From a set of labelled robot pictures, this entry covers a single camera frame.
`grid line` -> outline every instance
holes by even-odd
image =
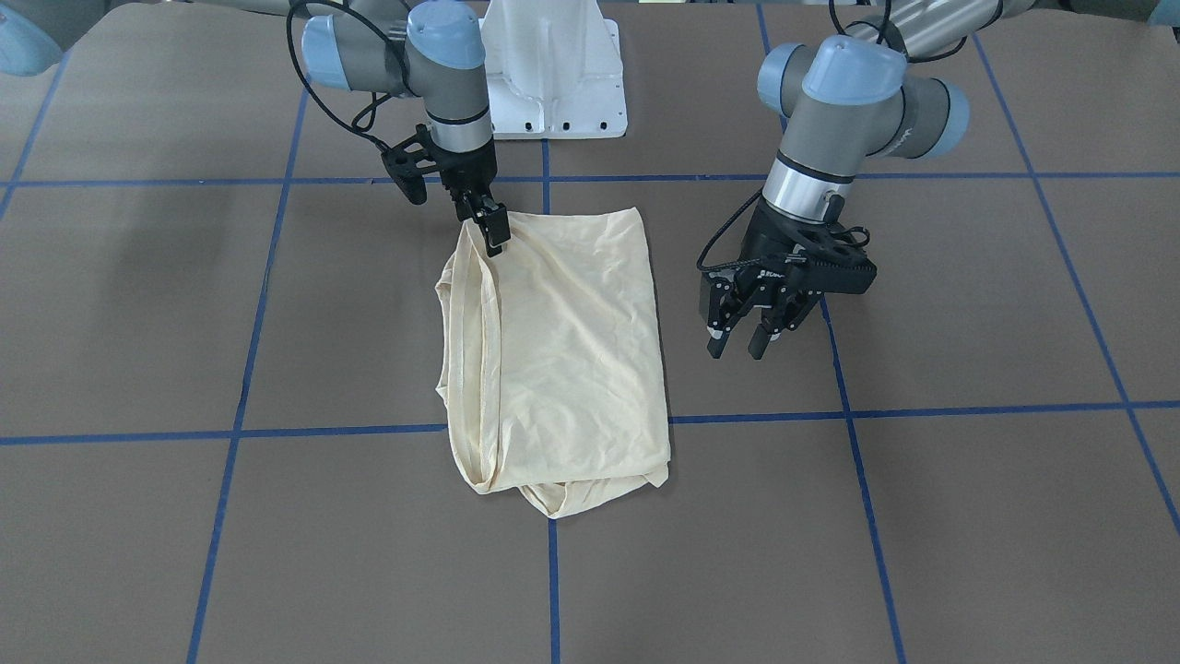
[[[946,171],[946,172],[863,172],[858,179],[1031,179],[1029,172],[1007,171]],[[1180,171],[1053,171],[1037,172],[1038,179],[1168,179],[1180,177]],[[437,175],[425,176],[426,182],[441,182]],[[624,175],[498,175],[497,182],[734,182],[766,179],[765,172],[662,172]],[[282,177],[173,179],[19,179],[0,182],[11,189],[119,188],[119,186],[263,186],[284,184]],[[393,184],[389,177],[293,177],[291,184]]]
[[[33,126],[28,130],[28,138],[25,139],[25,146],[20,150],[20,157],[17,159],[17,166],[12,171],[12,177],[8,182],[4,183],[4,198],[0,198],[0,219],[8,211],[12,196],[17,192],[17,188],[20,186],[20,177],[25,173],[25,165],[28,164],[28,157],[33,153],[33,144],[37,143],[37,136],[41,132],[45,116],[50,112],[50,105],[53,103],[53,96],[57,94],[58,86],[61,84],[61,77],[66,73],[67,64],[70,64],[68,51],[61,55],[58,71],[53,72],[53,80],[50,81],[50,88],[45,91],[45,98],[41,99],[41,107],[37,110],[37,117],[33,119]]]
[[[1175,530],[1176,534],[1180,535],[1180,513],[1176,512],[1175,502],[1172,500],[1172,493],[1168,491],[1167,482],[1163,480],[1159,465],[1155,462],[1155,455],[1152,453],[1152,447],[1147,442],[1147,436],[1143,434],[1143,429],[1139,425],[1139,418],[1135,415],[1135,409],[1130,406],[1130,397],[1127,394],[1127,388],[1123,386],[1122,377],[1119,375],[1119,368],[1115,366],[1114,356],[1110,354],[1106,337],[1102,335],[1102,327],[1099,324],[1097,315],[1095,315],[1093,307],[1090,307],[1089,296],[1086,294],[1086,288],[1082,285],[1081,276],[1077,274],[1077,269],[1074,267],[1074,261],[1069,255],[1069,249],[1066,246],[1066,238],[1062,235],[1061,229],[1057,226],[1057,219],[1053,213],[1053,206],[1049,204],[1049,198],[1044,193],[1044,188],[1041,186],[1041,178],[1036,169],[1032,166],[1032,159],[1029,157],[1024,142],[1021,139],[1021,132],[1016,126],[1016,119],[1012,117],[1011,109],[1008,106],[1008,100],[1004,99],[1004,93],[999,88],[999,83],[996,79],[995,71],[991,68],[991,63],[988,60],[988,53],[983,47],[983,42],[979,41],[978,35],[975,34],[971,35],[971,39],[975,41],[975,47],[979,52],[979,58],[983,60],[983,67],[988,72],[988,79],[991,81],[991,87],[996,92],[996,98],[999,101],[1001,110],[1004,112],[1004,118],[1008,120],[1008,127],[1012,132],[1012,138],[1016,139],[1016,146],[1020,147],[1021,158],[1024,159],[1024,166],[1028,169],[1029,176],[1032,178],[1032,186],[1036,189],[1037,198],[1041,200],[1041,208],[1044,211],[1045,219],[1049,222],[1049,228],[1057,243],[1057,250],[1061,252],[1061,257],[1066,263],[1066,269],[1069,271],[1069,278],[1073,281],[1074,289],[1077,291],[1077,297],[1081,301],[1082,308],[1086,310],[1086,317],[1089,320],[1090,329],[1094,331],[1094,338],[1099,344],[1099,349],[1102,351],[1102,357],[1106,361],[1107,369],[1110,372],[1110,379],[1114,381],[1115,389],[1119,392],[1119,399],[1121,400],[1127,413],[1127,419],[1130,421],[1132,430],[1135,433],[1135,439],[1139,441],[1139,447],[1143,453],[1143,459],[1147,461],[1148,469],[1152,472],[1152,478],[1155,480],[1155,486],[1160,492],[1160,498],[1163,500],[1168,517],[1172,519],[1172,527]]]
[[[550,155],[549,138],[540,139],[540,209],[542,213],[552,213],[550,198]],[[558,572],[557,521],[549,520],[549,660],[550,664],[562,664],[562,610],[560,610],[560,574]]]
[[[221,547],[222,527],[225,524],[225,509],[229,505],[229,492],[234,482],[234,466],[237,462],[237,449],[242,441],[242,425],[245,421],[245,406],[250,397],[250,381],[254,375],[254,363],[258,354],[258,343],[262,338],[262,323],[267,313],[267,297],[270,290],[270,270],[275,264],[275,256],[278,249],[278,237],[283,229],[283,217],[287,213],[287,199],[290,195],[291,178],[295,172],[295,158],[299,155],[299,140],[303,129],[303,118],[307,114],[307,91],[300,94],[299,112],[295,116],[295,127],[291,131],[290,150],[287,157],[287,170],[283,175],[283,188],[278,195],[278,208],[275,211],[275,222],[270,231],[270,245],[267,249],[267,265],[262,272],[262,285],[258,290],[258,303],[254,314],[254,328],[250,331],[250,346],[245,356],[245,368],[242,370],[242,394],[237,402],[237,410],[234,416],[232,438],[225,452],[225,469],[222,474],[221,491],[217,495],[217,512],[214,515],[214,528],[209,537],[209,553],[205,558],[204,574],[201,579],[201,593],[197,597],[196,614],[192,619],[192,636],[189,638],[188,664],[196,664],[197,653],[201,650],[201,636],[204,630],[205,611],[209,607],[209,593],[212,590],[214,571],[217,566],[217,551]]]
[[[984,406],[950,408],[909,408],[890,410],[852,410],[853,420],[884,420],[931,418],[988,418],[1003,415],[1044,415],[1054,413],[1101,413],[1126,410],[1128,405],[1109,403],[1063,403],[1032,406]],[[1180,400],[1129,402],[1135,412],[1141,410],[1178,410]],[[742,425],[766,422],[809,422],[822,420],[844,420],[843,410],[817,410],[796,413],[738,413],[715,415],[675,415],[668,419],[674,427],[695,427],[707,425]],[[327,436],[380,436],[401,434],[434,434],[446,432],[446,423],[432,422],[424,425],[366,425],[355,427],[294,427],[268,429],[209,429],[194,432],[131,432],[122,434],[51,434],[41,436],[0,436],[0,447],[22,446],[68,446],[99,443],[170,443],[185,441],[218,441],[227,439],[316,439]]]
[[[758,5],[758,26],[762,35],[762,48],[768,55],[771,53],[771,40],[766,31],[766,15],[762,6]],[[788,119],[782,113],[779,114],[779,125],[786,132]],[[893,639],[893,653],[898,664],[906,664],[905,644],[902,640],[902,629],[897,619],[897,609],[893,604],[893,590],[889,581],[889,568],[885,565],[885,552],[881,547],[880,535],[877,531],[877,513],[873,509],[872,493],[868,489],[868,479],[865,476],[865,465],[860,456],[860,441],[857,438],[856,419],[852,416],[852,405],[848,401],[848,390],[844,381],[844,369],[840,366],[840,349],[835,343],[835,326],[832,323],[832,315],[827,308],[827,297],[820,297],[820,311],[824,314],[824,322],[827,326],[828,342],[832,347],[832,370],[835,375],[835,387],[840,394],[840,413],[833,414],[833,420],[844,420],[848,435],[848,448],[852,461],[857,469],[857,485],[860,487],[860,502],[865,511],[865,522],[868,527],[868,539],[873,547],[873,560],[877,564],[877,577],[881,586],[881,598],[885,601],[885,616],[889,619],[890,637]]]

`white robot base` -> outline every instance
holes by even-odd
[[[497,139],[627,132],[618,24],[594,0],[493,0],[481,22]]]

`black cable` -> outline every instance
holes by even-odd
[[[828,0],[827,1],[827,13],[828,13],[828,17],[832,19],[832,25],[835,26],[835,31],[837,32],[839,32],[840,34],[847,34],[846,29],[848,27],[852,27],[852,26],[858,25],[858,24],[859,25],[866,25],[866,26],[873,28],[874,31],[877,31],[877,44],[881,44],[881,40],[885,39],[885,28],[889,26],[889,19],[890,19],[891,11],[892,11],[892,0],[885,0],[885,15],[881,18],[881,25],[878,26],[876,24],[871,24],[871,22],[865,21],[865,20],[859,20],[859,21],[852,21],[847,26],[843,26],[843,25],[840,25],[839,17],[835,15],[835,0]],[[988,22],[983,24],[982,26],[979,26],[978,28],[976,28],[974,32],[978,32],[978,31],[981,31],[981,29],[990,26],[991,24],[994,24],[994,22],[998,21],[1001,18],[1003,18],[1003,15],[1004,15],[1004,0],[996,0],[996,11],[992,12],[991,18],[988,19]],[[909,61],[911,65],[917,65],[917,64],[922,64],[922,63],[935,63],[935,61],[942,60],[944,58],[950,58],[951,55],[953,55],[953,54],[958,53],[959,51],[962,51],[963,46],[966,46],[966,39],[968,39],[966,37],[964,37],[963,39],[959,39],[958,44],[956,44],[953,48],[951,48],[950,51],[945,51],[943,53],[938,53],[937,55],[929,55],[929,57],[925,57],[925,58],[911,58],[911,57],[906,55],[906,61]]]
[[[889,26],[889,19],[892,15],[892,13],[893,13],[893,0],[885,0],[885,15],[881,17],[880,26],[876,26],[868,21],[852,21],[851,24],[848,24],[848,27],[852,27],[857,24],[867,25],[877,31],[877,44],[885,44],[885,27]],[[827,15],[830,19],[832,19],[832,27],[835,28],[835,32],[847,37],[848,33],[845,26],[840,25],[840,17],[835,14],[835,0],[827,0]]]
[[[982,26],[979,26],[978,28],[976,28],[975,32],[979,32],[981,29],[983,29],[983,28],[990,26],[991,24],[998,21],[1001,18],[1003,18],[1003,15],[1004,15],[1004,0],[996,0],[996,11],[991,13],[991,18],[988,19],[988,22],[985,22]],[[958,53],[959,51],[962,51],[963,46],[966,46],[966,37],[964,37],[963,39],[959,39],[959,42],[953,48],[951,48],[950,51],[946,51],[944,53],[939,53],[937,55],[930,55],[930,57],[926,57],[926,58],[910,58],[910,63],[917,65],[917,64],[920,64],[920,63],[935,63],[935,61],[942,60],[944,58],[950,58],[955,53]]]
[[[859,235],[864,235],[865,238],[864,239],[859,239],[859,241],[854,239],[852,237],[853,232],[857,232]],[[859,249],[860,246],[867,245],[868,241],[872,238],[872,236],[868,234],[868,229],[865,228],[864,225],[853,225],[852,228],[848,228],[846,230],[841,230],[841,231],[838,231],[838,232],[833,232],[832,229],[828,228],[827,229],[827,234],[831,235],[833,238],[835,238],[835,239],[838,239],[840,242],[844,242],[845,244],[847,244],[847,245],[850,245],[852,248],[856,248],[856,249]]]
[[[401,68],[401,81],[406,86],[406,90],[411,94],[418,97],[418,93],[409,87],[409,70],[406,67],[405,58],[402,58],[401,53],[398,52],[393,40],[389,39],[381,31],[381,28],[373,25],[373,21],[365,18],[363,14],[361,14],[356,9],[353,9],[347,4],[333,2],[330,0],[296,0],[295,2],[291,2],[290,9],[288,9],[287,12],[287,53],[290,55],[291,65],[295,67],[295,75],[297,75],[300,83],[303,84],[303,90],[306,90],[312,100],[315,101],[317,106],[320,106],[320,110],[323,111],[323,113],[328,116],[328,118],[332,119],[332,121],[340,125],[341,129],[354,136],[359,136],[360,138],[363,138],[369,143],[373,143],[373,145],[375,145],[378,150],[387,152],[389,150],[389,145],[387,143],[385,143],[380,138],[376,138],[375,136],[369,136],[367,133],[368,131],[367,129],[361,130],[359,127],[360,120],[361,118],[365,117],[365,114],[373,113],[374,114],[373,119],[375,120],[376,106],[380,105],[376,101],[376,99],[374,99],[373,103],[369,104],[369,106],[366,106],[366,109],[361,113],[359,113],[356,118],[354,118],[353,121],[355,123],[355,125],[347,124],[345,123],[345,120],[340,119],[340,117],[337,117],[336,113],[332,112],[332,109],[329,109],[328,105],[324,104],[322,99],[320,99],[320,96],[316,94],[315,90],[312,88],[312,83],[307,79],[307,75],[303,73],[303,67],[299,64],[299,54],[295,52],[295,32],[293,29],[293,24],[295,21],[295,13],[309,5],[323,5],[326,7],[332,7],[333,9],[336,9],[339,12],[343,12],[345,14],[348,14],[349,17],[359,20],[365,27],[369,28],[369,31],[380,37],[381,41],[385,42],[386,48],[388,48],[393,53],[394,59],[398,60],[398,66]],[[369,124],[369,129],[372,129],[372,123]]]
[[[388,101],[389,99],[393,99],[393,94],[382,94],[380,97],[376,96],[376,92],[371,92],[371,94],[373,96],[373,100],[369,101],[367,106],[361,109],[360,112],[356,113],[356,117],[353,118],[352,121],[353,129],[358,129],[365,132],[372,130],[373,124],[376,121],[378,107],[380,107],[381,104]]]
[[[709,237],[709,241],[706,242],[704,248],[701,249],[701,255],[697,256],[696,258],[696,269],[700,269],[701,271],[716,271],[719,269],[746,267],[747,264],[754,264],[759,259],[761,259],[761,258],[748,258],[743,261],[730,261],[712,265],[704,264],[704,258],[709,256],[709,250],[713,249],[713,244],[717,243],[717,239],[720,239],[721,236],[726,234],[726,230],[729,230],[729,226],[733,225],[735,221],[738,221],[738,217],[740,217],[741,213],[746,211],[747,208],[753,205],[754,200],[756,200],[761,195],[762,195],[762,188],[760,186],[745,203],[741,204],[740,208],[738,208],[738,211],[735,211],[728,219],[726,219],[725,223],[721,224],[721,228],[719,228],[717,231],[713,234],[713,237]]]
[[[942,60],[944,58],[950,58],[955,53],[958,53],[959,51],[962,51],[963,46],[965,46],[965,45],[966,45],[966,38],[964,37],[963,39],[959,39],[958,45],[956,45],[950,51],[946,51],[944,53],[939,53],[937,55],[930,55],[930,57],[926,57],[926,58],[910,58],[910,64],[917,65],[917,64],[922,64],[922,63],[935,63],[935,61]]]
[[[890,14],[893,13],[893,0],[885,0],[885,15],[881,17],[881,28],[877,31],[877,44],[885,39],[885,31],[889,29]]]

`folded fabric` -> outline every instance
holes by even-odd
[[[437,285],[438,393],[459,473],[551,519],[668,479],[671,448],[643,219],[509,212],[489,258],[464,222]]]

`light blue joint cap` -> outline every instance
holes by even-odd
[[[458,0],[431,0],[409,12],[409,42],[427,59],[453,70],[484,64],[484,40],[476,12]]]
[[[60,63],[61,55],[52,37],[0,2],[0,72],[37,75]]]
[[[782,112],[782,77],[787,71],[787,63],[795,48],[802,44],[782,44],[774,51],[767,53],[762,60],[762,67],[758,70],[758,98],[762,100],[772,111],[785,116]]]
[[[1147,25],[1180,27],[1180,0],[1160,0],[1147,19]]]
[[[834,34],[815,53],[804,77],[804,92],[835,106],[876,104],[897,94],[905,67],[905,55],[897,51]]]
[[[307,75],[313,81],[328,87],[352,90],[348,77],[345,75],[345,64],[340,61],[340,47],[336,45],[336,25],[334,17],[312,17],[303,26],[303,60],[307,61]]]
[[[929,152],[919,157],[922,159],[938,157],[953,150],[966,133],[968,125],[971,124],[971,104],[968,103],[966,94],[940,78],[935,80],[946,87],[946,94],[950,97],[950,110],[946,113],[946,126],[943,127],[943,134],[938,137],[938,142]]]

